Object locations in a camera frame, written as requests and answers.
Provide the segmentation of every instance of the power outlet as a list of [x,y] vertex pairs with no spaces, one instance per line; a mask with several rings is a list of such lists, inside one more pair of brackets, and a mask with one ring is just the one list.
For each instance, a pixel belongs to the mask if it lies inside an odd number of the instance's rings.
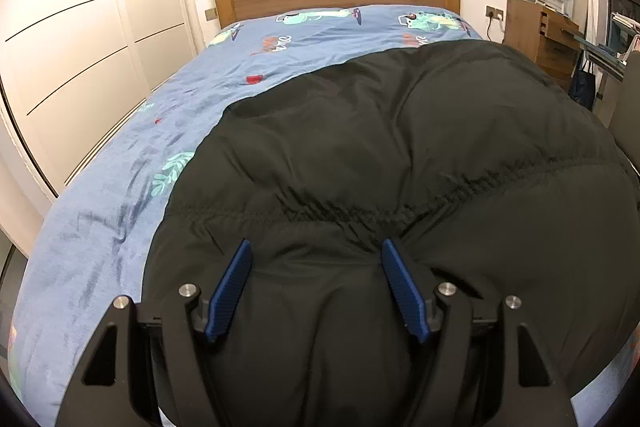
[[494,8],[493,6],[487,6],[486,7],[486,15],[485,17],[491,17],[493,14],[494,19],[502,19],[504,20],[504,12],[502,10],[498,10],[497,8]]

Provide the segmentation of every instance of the blue grip pad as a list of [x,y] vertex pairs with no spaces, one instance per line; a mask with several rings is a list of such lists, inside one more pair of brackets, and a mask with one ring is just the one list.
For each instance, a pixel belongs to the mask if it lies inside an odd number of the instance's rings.
[[424,299],[390,239],[382,243],[382,269],[407,330],[423,344],[430,334]]
[[204,333],[210,343],[215,342],[220,335],[228,330],[242,295],[244,284],[249,277],[253,259],[254,253],[251,250],[251,244],[245,239],[234,254],[220,284],[209,301],[209,321]]

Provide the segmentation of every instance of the floor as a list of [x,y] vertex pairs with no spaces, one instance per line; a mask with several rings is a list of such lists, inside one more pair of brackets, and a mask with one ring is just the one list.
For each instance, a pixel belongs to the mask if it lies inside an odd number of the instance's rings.
[[0,371],[7,378],[11,317],[26,266],[27,258],[0,232]]

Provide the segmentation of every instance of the printed cartoon pattern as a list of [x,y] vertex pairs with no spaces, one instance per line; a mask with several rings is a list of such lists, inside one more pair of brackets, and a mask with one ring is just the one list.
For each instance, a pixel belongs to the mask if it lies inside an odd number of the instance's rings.
[[136,112],[145,112],[154,107],[153,103],[148,103],[146,100],[142,103],[142,105],[138,108]]
[[283,22],[285,24],[302,24],[306,21],[317,21],[322,17],[348,17],[352,16],[357,20],[358,25],[362,25],[362,13],[360,8],[354,8],[352,10],[324,10],[313,12],[300,12],[300,13],[287,13],[284,15],[278,15],[276,22]]
[[443,26],[450,30],[459,30],[462,26],[448,13],[434,14],[427,12],[407,13],[398,17],[398,22],[408,28],[425,32],[439,30]]
[[151,184],[155,188],[151,191],[151,195],[158,196],[164,193],[165,188],[177,181],[178,176],[194,154],[194,152],[180,152],[175,156],[171,156],[162,167],[162,171],[167,171],[167,174],[156,174],[154,176]]
[[235,41],[241,27],[242,27],[242,24],[237,22],[236,24],[229,27],[228,29],[221,31],[215,37],[213,37],[213,40],[209,43],[209,46],[220,44],[220,42],[226,41],[229,37],[231,37],[232,41]]

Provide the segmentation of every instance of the cartoon character print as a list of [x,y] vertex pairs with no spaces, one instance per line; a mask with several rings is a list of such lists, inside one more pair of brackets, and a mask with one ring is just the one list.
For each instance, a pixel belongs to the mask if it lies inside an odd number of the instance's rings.
[[362,13],[360,12],[360,8],[353,8],[351,10],[340,9],[340,10],[324,10],[324,11],[313,11],[313,12],[295,12],[295,13],[287,13],[283,15],[278,15],[276,17],[276,22],[282,22],[285,24],[302,24],[307,21],[317,21],[322,17],[349,17],[352,16],[357,20],[358,26],[362,26]]
[[443,26],[450,30],[459,30],[462,27],[460,21],[448,13],[435,14],[417,11],[399,16],[398,22],[407,28],[425,32],[439,30]]
[[235,41],[241,27],[242,27],[242,24],[237,22],[236,24],[227,28],[226,30],[221,31],[215,37],[213,37],[213,40],[209,43],[209,46],[220,44],[220,42],[226,41],[229,37],[231,37],[232,41]]

